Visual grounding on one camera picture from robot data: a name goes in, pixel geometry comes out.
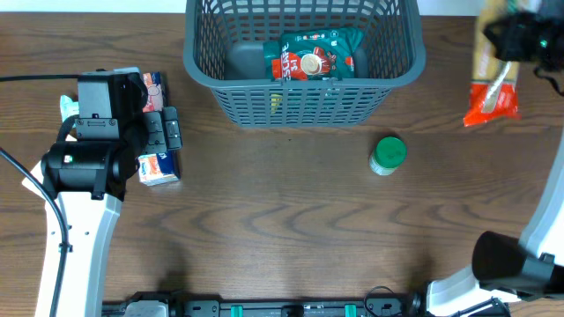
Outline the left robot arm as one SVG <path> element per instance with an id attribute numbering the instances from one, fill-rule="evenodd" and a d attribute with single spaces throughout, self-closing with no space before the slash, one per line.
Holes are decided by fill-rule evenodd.
<path id="1" fill-rule="evenodd" d="M 99 316 L 126 182 L 145 154 L 182 148 L 174 107 L 146 112 L 137 68 L 77 76 L 78 113 L 63 121 L 40 163 L 47 241 L 38 316 Z"/>

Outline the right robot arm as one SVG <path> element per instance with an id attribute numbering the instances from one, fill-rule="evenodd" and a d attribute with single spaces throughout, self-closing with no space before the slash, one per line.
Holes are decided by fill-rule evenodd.
<path id="1" fill-rule="evenodd" d="M 465 126 L 517 114 L 519 66 L 563 93 L 561 1 L 487 1 L 479 14 Z M 539 205 L 519 238 L 480 235 L 471 265 L 430 282 L 405 305 L 409 316 L 508 316 L 520 300 L 563 297 L 563 152 L 558 151 Z"/>

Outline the orange spaghetti packet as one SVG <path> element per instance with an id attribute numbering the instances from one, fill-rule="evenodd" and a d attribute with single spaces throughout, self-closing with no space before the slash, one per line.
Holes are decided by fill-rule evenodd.
<path id="1" fill-rule="evenodd" d="M 494 46 L 483 31 L 494 22 L 519 9 L 515 0 L 486 0 L 475 23 L 472 77 L 469 104 L 464 126 L 470 127 L 499 119 L 518 118 L 516 81 L 519 63 L 503 62 L 494 57 Z"/>

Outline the green Nescafe coffee bag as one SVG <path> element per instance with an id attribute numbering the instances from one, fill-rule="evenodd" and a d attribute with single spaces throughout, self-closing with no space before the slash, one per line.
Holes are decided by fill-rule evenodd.
<path id="1" fill-rule="evenodd" d="M 274 80 L 328 80 L 355 76 L 353 53 L 363 32 L 353 27 L 283 33 L 263 44 L 267 77 Z"/>

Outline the Kleenex tissue multipack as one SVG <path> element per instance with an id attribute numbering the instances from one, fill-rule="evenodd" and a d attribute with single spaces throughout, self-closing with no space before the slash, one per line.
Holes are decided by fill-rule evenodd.
<path id="1" fill-rule="evenodd" d="M 143 81 L 149 93 L 143 112 L 162 111 L 167 105 L 163 77 L 159 72 L 147 72 L 143 74 Z M 140 182 L 146 186 L 175 182 L 180 179 L 177 156 L 173 151 L 147 154 L 140 157 L 138 161 L 140 167 L 137 174 Z"/>

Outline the beige paper pouch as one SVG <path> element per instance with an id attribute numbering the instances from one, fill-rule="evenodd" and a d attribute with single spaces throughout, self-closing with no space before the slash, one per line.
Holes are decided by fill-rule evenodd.
<path id="1" fill-rule="evenodd" d="M 65 138 L 66 141 L 69 142 L 76 142 L 77 139 L 74 136 L 68 135 Z M 39 182 L 42 183 L 43 182 L 43 175 L 42 175 L 42 171 L 41 171 L 41 162 L 38 162 L 31 170 L 30 170 L 30 174 Z M 39 198 L 43 198 L 43 194 L 41 193 L 41 191 L 27 178 L 24 177 L 24 179 L 21 181 L 21 184 L 23 187 L 25 187 L 27 190 L 31 191 L 32 193 L 36 194 Z"/>

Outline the light blue wipes packet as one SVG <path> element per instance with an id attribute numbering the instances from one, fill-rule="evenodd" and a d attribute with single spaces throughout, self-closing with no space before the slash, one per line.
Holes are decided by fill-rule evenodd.
<path id="1" fill-rule="evenodd" d="M 60 97 L 60 112 L 62 116 L 62 122 L 65 122 L 69 117 L 79 114 L 79 105 L 77 101 L 74 101 L 71 97 L 62 95 Z"/>

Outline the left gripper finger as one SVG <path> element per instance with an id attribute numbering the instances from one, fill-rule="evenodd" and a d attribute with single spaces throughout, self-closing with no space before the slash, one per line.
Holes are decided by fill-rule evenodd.
<path id="1" fill-rule="evenodd" d="M 145 154 L 157 154 L 167 151 L 167 139 L 162 113 L 157 111 L 144 113 L 143 121 L 148 132 Z"/>
<path id="2" fill-rule="evenodd" d="M 182 148 L 182 133 L 178 121 L 178 113 L 175 107 L 164 107 L 162 109 L 163 129 L 169 150 L 180 150 Z"/>

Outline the green lidded jar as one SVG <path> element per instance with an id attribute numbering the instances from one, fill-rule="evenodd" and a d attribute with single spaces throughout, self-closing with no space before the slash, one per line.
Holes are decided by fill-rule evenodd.
<path id="1" fill-rule="evenodd" d="M 407 148 L 405 143 L 394 136 L 381 139 L 369 157 L 371 170 L 381 176 L 394 173 L 404 163 Z"/>

